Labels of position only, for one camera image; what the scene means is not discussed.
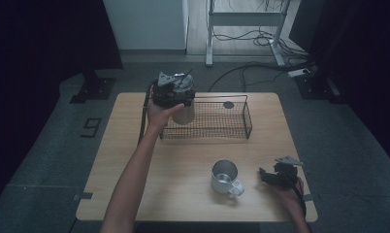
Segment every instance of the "metal mesh basket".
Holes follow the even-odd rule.
[[[160,137],[248,139],[252,131],[252,121],[246,100],[247,95],[195,97],[194,119],[185,125],[177,124],[170,119]]]

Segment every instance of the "black curtain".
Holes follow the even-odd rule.
[[[330,77],[390,156],[390,0],[303,0],[290,38],[317,60],[313,82]]]
[[[334,63],[342,95],[390,156],[390,0],[363,1]]]
[[[0,1],[0,194],[85,67],[122,69],[102,0]]]

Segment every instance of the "stainless steel mug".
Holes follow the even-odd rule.
[[[238,180],[238,168],[228,159],[217,161],[212,167],[211,185],[216,192],[241,196],[244,187]]]

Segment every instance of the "gray floor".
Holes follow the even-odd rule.
[[[160,71],[173,74],[190,68],[194,68],[192,76],[198,91],[207,91],[220,75],[243,65],[242,59],[217,59],[207,68],[204,57],[126,56],[124,70],[98,72],[100,77],[116,78],[110,99],[88,100],[85,104],[69,103],[81,88],[82,76],[62,83],[61,97],[47,125],[2,194],[0,232],[98,232],[101,222],[79,221],[75,214],[117,94],[145,91]],[[248,83],[270,81],[277,74],[261,68],[245,73]],[[212,91],[241,91],[240,86],[240,74],[233,72]],[[303,100],[286,74],[274,82],[251,85],[247,91],[275,92],[279,96],[319,215],[311,224],[313,232],[390,232],[390,159],[347,105]],[[102,119],[96,137],[82,138],[82,134],[91,133],[83,128],[84,123],[95,117]],[[142,224],[139,229],[293,231],[290,223],[153,223]]]

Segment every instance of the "metal cup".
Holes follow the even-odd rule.
[[[172,120],[177,124],[188,124],[195,118],[194,96],[192,96],[195,93],[195,87],[192,76],[187,75],[183,80],[179,78],[174,84],[176,97],[186,99],[186,102],[190,101],[191,104],[189,106],[185,104],[185,108],[182,111],[172,115]]]
[[[238,168],[228,159],[217,161],[212,167],[211,185],[218,193],[241,196],[244,187],[238,180]]]

